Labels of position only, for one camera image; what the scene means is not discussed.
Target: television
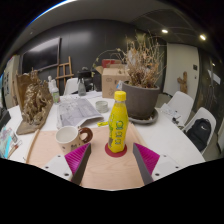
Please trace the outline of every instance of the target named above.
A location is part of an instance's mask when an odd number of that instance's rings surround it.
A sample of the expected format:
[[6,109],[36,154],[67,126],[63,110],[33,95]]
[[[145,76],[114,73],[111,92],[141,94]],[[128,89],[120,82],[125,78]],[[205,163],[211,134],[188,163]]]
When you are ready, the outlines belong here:
[[46,41],[22,56],[22,74],[33,70],[41,71],[59,64],[60,37]]

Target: table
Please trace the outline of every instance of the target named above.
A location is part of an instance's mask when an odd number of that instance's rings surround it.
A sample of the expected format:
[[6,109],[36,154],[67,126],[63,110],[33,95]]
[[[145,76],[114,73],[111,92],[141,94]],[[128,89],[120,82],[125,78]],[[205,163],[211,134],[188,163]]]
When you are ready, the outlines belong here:
[[[102,99],[102,97],[95,97],[88,100],[94,107],[95,102],[99,100],[105,100],[108,102],[109,111],[102,114],[104,120],[107,121],[114,104],[114,99]],[[46,123],[42,127],[41,131],[57,130],[57,107],[58,105],[55,104],[52,106]],[[156,109],[159,116],[155,123],[147,125],[135,124],[137,131],[145,141],[147,147],[157,154],[169,155],[182,168],[205,162],[201,153],[186,137],[186,135],[175,124],[173,124],[172,121],[170,121],[158,108]],[[18,126],[20,125],[20,122],[22,121],[19,106],[9,109],[9,113],[11,115],[11,120],[8,122],[6,127],[11,127],[14,131],[16,131]],[[96,128],[97,123],[96,121],[93,122],[89,120],[84,123],[84,126],[87,126],[89,128]],[[19,148],[12,154],[10,160],[24,163],[24,155],[27,152],[33,135],[34,133],[18,136],[19,139],[23,141],[23,144],[19,146]]]

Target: chair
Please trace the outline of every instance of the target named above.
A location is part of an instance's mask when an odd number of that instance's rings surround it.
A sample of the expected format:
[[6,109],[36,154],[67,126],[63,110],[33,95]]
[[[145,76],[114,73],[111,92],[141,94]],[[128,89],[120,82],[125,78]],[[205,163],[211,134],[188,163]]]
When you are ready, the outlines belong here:
[[194,100],[187,94],[177,91],[171,100],[167,103],[169,107],[177,111],[181,115],[183,124],[187,122],[187,119],[191,113]]
[[78,91],[78,78],[68,79],[65,86],[64,95],[69,95]]
[[[216,126],[216,120],[214,118],[214,116],[208,111],[206,110],[204,107],[200,107],[199,110],[197,111],[197,113],[194,115],[194,117],[188,122],[188,124],[182,129],[182,131],[188,131],[192,125],[194,124],[194,122],[197,120],[197,119],[200,119],[200,118],[204,118],[204,119],[208,119],[211,123],[211,134],[209,136],[209,139],[207,141],[207,146],[212,138],[212,135],[214,133],[214,130],[215,130],[215,126]],[[204,154],[206,148],[201,151],[201,154]]]

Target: bottle cap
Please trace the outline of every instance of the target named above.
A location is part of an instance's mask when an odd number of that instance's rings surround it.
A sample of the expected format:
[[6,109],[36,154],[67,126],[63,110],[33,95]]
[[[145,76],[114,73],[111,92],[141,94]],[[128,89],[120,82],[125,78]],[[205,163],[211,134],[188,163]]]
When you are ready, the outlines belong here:
[[116,91],[114,93],[114,99],[117,100],[117,101],[125,101],[126,100],[126,92]]

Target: potted plant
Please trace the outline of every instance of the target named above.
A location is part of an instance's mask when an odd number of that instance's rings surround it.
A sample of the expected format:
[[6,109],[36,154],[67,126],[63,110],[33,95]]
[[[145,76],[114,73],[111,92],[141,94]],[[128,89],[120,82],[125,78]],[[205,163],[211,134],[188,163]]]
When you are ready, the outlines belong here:
[[160,93],[156,82],[166,67],[160,68],[164,56],[164,52],[159,51],[160,46],[157,37],[143,34],[142,38],[127,40],[126,52],[116,49],[118,58],[126,64],[125,69],[130,75],[129,81],[122,84],[122,90],[127,93],[126,106],[131,118],[148,120],[154,111]]

